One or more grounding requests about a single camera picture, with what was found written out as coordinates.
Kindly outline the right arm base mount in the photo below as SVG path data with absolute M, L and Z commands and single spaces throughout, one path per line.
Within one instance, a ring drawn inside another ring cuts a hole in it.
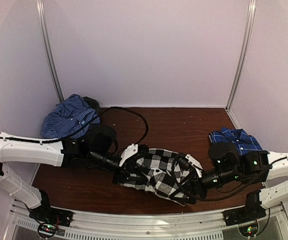
M 259 208 L 247 208 L 245 206 L 225 210 L 222 212 L 226 226 L 239 225 L 266 216 L 266 210 L 262 207 Z

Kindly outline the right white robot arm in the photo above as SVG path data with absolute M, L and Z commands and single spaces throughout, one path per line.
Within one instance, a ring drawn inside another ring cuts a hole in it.
M 190 200 L 217 202 L 229 199 L 259 181 L 288 176 L 288 153 L 253 151 L 243 155 L 239 163 L 240 166 L 237 162 L 233 162 L 231 170 L 224 173 L 212 173 L 210 177 L 205 174 L 198 177 L 194 173 L 193 178 L 189 178 L 186 182 L 175 183 Z M 223 197 L 206 198 L 208 189 L 229 183 L 233 179 L 240 181 L 242 187 Z M 250 221 L 259 213 L 259 209 L 269 209 L 282 201 L 288 201 L 288 180 L 248 193 L 245 206 L 240 210 L 240 216 L 243 220 Z

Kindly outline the blue plaid shirt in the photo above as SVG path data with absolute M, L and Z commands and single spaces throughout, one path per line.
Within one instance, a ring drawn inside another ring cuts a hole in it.
M 209 135 L 211 144 L 233 143 L 240 155 L 253 151 L 262 151 L 262 147 L 255 137 L 248 135 L 243 129 L 229 129 L 222 127 L 219 131 L 213 131 Z

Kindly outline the black white checkered shirt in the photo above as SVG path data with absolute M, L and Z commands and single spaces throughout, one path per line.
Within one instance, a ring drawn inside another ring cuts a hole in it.
M 181 206 L 196 204 L 198 181 L 204 169 L 189 154 L 141 145 L 122 153 L 116 184 L 152 193 Z

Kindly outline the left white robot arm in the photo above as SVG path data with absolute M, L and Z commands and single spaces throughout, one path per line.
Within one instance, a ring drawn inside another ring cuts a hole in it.
M 91 127 L 80 137 L 38 139 L 19 137 L 0 131 L 0 187 L 21 200 L 45 222 L 51 222 L 55 210 L 45 191 L 31 186 L 17 175 L 7 163 L 37 163 L 61 168 L 98 167 L 119 176 L 130 174 L 127 162 L 145 146 L 132 143 L 121 156 L 109 152 L 117 146 L 116 132 L 107 125 Z

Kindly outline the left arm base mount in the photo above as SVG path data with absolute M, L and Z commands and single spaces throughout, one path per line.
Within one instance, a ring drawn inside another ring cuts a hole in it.
M 52 223 L 56 226 L 69 227 L 73 212 L 55 207 L 39 206 L 29 209 L 30 217 L 40 222 Z

